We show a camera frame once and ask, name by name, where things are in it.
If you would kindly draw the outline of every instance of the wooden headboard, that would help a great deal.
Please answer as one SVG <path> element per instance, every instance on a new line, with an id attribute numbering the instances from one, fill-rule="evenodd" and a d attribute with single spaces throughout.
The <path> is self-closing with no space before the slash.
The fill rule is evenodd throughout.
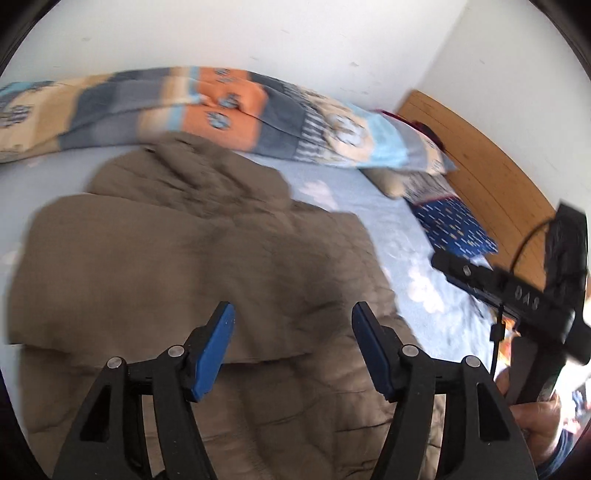
<path id="1" fill-rule="evenodd" d="M 488 255 L 488 261 L 509 268 L 523 238 L 554 216 L 550 202 L 499 147 L 431 97 L 415 90 L 398 113 L 428 125 L 441 138 L 459 168 L 446 178 L 499 246 L 499 254 Z M 515 273 L 544 287 L 544 235 L 531 240 Z"/>

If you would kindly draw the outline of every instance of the screw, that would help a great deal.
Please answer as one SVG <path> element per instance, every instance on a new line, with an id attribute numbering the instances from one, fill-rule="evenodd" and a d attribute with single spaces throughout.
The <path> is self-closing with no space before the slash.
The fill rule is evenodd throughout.
<path id="1" fill-rule="evenodd" d="M 466 364 L 472 368 L 478 368 L 480 366 L 480 360 L 478 360 L 474 355 L 468 355 L 466 357 Z"/>
<path id="2" fill-rule="evenodd" d="M 402 352 L 406 356 L 417 356 L 418 355 L 418 348 L 414 345 L 404 345 L 402 347 Z"/>
<path id="3" fill-rule="evenodd" d="M 113 358 L 109 359 L 109 361 L 107 362 L 107 367 L 119 368 L 122 363 L 123 363 L 123 360 L 121 358 L 119 358 L 118 356 L 114 356 Z"/>
<path id="4" fill-rule="evenodd" d="M 168 349 L 169 356 L 175 357 L 181 356 L 182 354 L 184 354 L 184 348 L 182 345 L 174 345 Z"/>

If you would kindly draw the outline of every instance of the brown blanket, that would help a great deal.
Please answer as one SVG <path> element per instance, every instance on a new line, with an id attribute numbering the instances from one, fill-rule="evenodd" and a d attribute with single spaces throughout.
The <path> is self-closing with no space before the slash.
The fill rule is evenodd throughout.
<path id="1" fill-rule="evenodd" d="M 194 408 L 220 480 L 369 478 L 394 406 L 373 388 L 351 308 L 365 300 L 416 340 L 358 218 L 295 202 L 277 171 L 186 134 L 109 162 L 88 191 L 38 213 L 9 296 L 43 468 L 107 359 L 153 358 L 227 300 L 235 333 Z M 145 423 L 157 472 L 149 408 Z"/>

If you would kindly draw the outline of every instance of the bed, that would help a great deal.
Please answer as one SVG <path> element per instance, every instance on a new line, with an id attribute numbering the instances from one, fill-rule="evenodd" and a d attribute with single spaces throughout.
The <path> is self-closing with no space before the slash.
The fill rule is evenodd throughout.
<path id="1" fill-rule="evenodd" d="M 68 150 L 0 165 L 3 302 L 18 263 L 22 236 L 34 212 L 57 197 L 82 192 L 97 168 L 133 148 Z M 432 247 L 405 200 L 385 197 L 356 169 L 246 156 L 279 170 L 290 184 L 293 198 L 327 210 L 353 212 L 361 219 L 396 292 L 402 316 L 431 356 L 459 361 L 472 354 L 485 365 L 490 363 L 490 312 L 431 268 Z M 2 311 L 4 329 L 4 305 Z M 6 339 L 2 340 L 0 364 L 14 398 L 18 346 L 6 345 Z"/>

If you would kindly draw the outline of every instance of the blue pillowcase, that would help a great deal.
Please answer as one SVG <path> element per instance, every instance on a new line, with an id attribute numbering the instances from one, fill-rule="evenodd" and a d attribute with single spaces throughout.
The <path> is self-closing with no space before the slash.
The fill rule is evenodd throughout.
<path id="1" fill-rule="evenodd" d="M 431 139 L 405 122 L 384 113 L 368 112 L 351 103 L 346 106 L 367 122 L 374 149 L 366 162 L 336 166 L 393 168 L 399 171 L 422 171 L 431 175 L 456 170 L 451 159 Z"/>
<path id="2" fill-rule="evenodd" d="M 496 242 L 457 196 L 416 205 L 408 203 L 434 247 L 466 259 L 498 253 Z"/>

